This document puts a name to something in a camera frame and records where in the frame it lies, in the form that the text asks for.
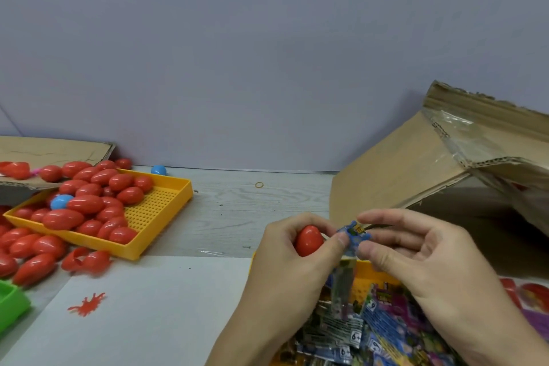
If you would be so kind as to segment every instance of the green plastic container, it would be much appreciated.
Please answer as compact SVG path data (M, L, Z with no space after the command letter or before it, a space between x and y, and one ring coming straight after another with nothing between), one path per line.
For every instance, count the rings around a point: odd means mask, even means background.
M12 325L30 306L31 302L21 289L0 281L0 332Z

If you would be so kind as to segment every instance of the person's left hand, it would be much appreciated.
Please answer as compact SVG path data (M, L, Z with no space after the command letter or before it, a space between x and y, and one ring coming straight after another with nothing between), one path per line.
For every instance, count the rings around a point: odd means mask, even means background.
M331 238L316 252L301 257L293 242L298 232L310 224ZM245 339L249 342L248 351L256 349L250 345L259 345L261 347L257 349L269 359L298 331L312 314L322 286L349 244L347 234L336 234L336 231L330 221L311 213L292 216L266 227L242 298L217 340L208 365L221 364L212 358L221 357L214 356L220 346L238 346L239 340ZM223 352L225 360L230 357Z

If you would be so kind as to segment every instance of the wooden table surface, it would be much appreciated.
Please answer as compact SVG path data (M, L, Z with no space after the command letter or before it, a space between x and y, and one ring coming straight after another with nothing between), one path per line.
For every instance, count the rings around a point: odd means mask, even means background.
M134 170L148 173L150 167ZM194 197L144 254L251 257L270 222L304 211L328 217L333 175L185 168L168 168L168 175L190 179ZM258 182L263 187L257 188ZM3 188L0 204L15 205L29 195L28 190ZM0 363L68 279L58 269L26 292L33 310L0 334Z

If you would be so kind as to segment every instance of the sheet of paper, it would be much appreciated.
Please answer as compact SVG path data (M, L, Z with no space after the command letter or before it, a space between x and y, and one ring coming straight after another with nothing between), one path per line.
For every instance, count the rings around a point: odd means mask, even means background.
M250 259L117 259L103 277L75 276L1 366L202 366L237 306ZM69 307L105 293L85 317Z

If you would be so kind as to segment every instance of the cardboard flap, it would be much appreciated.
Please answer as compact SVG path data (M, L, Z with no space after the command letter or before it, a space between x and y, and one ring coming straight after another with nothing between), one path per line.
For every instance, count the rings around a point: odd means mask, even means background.
M31 170L46 165L63 166L66 162L84 161L95 165L113 152L112 143L86 142L66 139L20 138L0 136L0 161L28 162ZM0 185L25 186L33 190L57 187L34 176L24 181L0 176Z
M538 174L547 180L548 115L438 81L432 83L423 106L425 115L464 168L508 163L507 170L513 168L511 172L519 178ZM549 189L549 182L544 184Z
M418 112L333 178L330 219L345 225L363 210L407 207L466 176Z

